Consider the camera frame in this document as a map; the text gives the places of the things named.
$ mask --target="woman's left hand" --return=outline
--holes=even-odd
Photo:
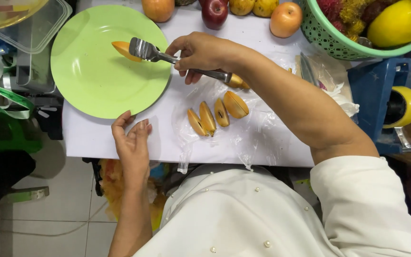
[[[125,128],[134,121],[135,117],[135,115],[131,116],[131,111],[127,111],[121,114],[111,126],[117,154],[122,163],[125,190],[145,188],[150,175],[147,138],[152,132],[152,125],[148,124],[148,119],[145,119],[134,125],[126,135]]]

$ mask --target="clear plastic container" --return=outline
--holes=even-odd
[[[0,39],[38,54],[71,13],[64,0],[0,0]]]

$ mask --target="green plate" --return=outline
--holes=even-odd
[[[171,64],[133,62],[111,44],[132,37],[163,52],[168,47],[153,21],[121,5],[92,7],[66,22],[50,57],[54,81],[65,99],[84,113],[105,119],[127,110],[137,114],[156,102],[167,86]]]

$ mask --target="cable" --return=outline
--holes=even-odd
[[[17,232],[17,231],[8,231],[8,230],[0,230],[0,233],[12,233],[12,234],[19,234],[19,235],[29,235],[29,236],[39,236],[39,237],[60,237],[60,236],[64,236],[64,235],[68,235],[71,234],[79,229],[81,229],[83,226],[87,225],[91,219],[93,219],[93,217],[98,214],[98,212],[100,210],[102,210],[102,208],[104,208],[107,204],[107,201],[87,220],[85,221],[82,225],[78,226],[77,228],[68,231],[68,232],[64,232],[61,234],[56,234],[56,235],[45,235],[45,234],[36,234],[36,233],[25,233],[25,232]]]

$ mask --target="yellow tape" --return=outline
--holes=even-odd
[[[411,89],[405,86],[393,86],[393,91],[398,92],[405,101],[406,111],[403,117],[393,124],[383,125],[384,129],[403,127],[411,123]]]

